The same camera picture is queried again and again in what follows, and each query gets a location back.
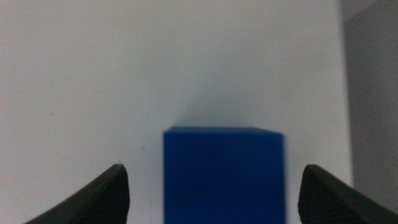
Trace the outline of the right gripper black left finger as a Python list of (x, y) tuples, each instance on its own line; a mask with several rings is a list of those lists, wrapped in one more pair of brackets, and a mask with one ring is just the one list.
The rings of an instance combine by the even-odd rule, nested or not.
[(128, 174), (122, 164), (115, 164), (26, 224), (126, 224), (129, 206)]

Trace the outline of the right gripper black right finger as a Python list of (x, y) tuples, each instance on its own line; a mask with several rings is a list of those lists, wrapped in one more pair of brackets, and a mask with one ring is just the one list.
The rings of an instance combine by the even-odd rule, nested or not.
[(397, 224), (397, 214), (316, 164), (305, 167), (298, 198), (302, 223)]

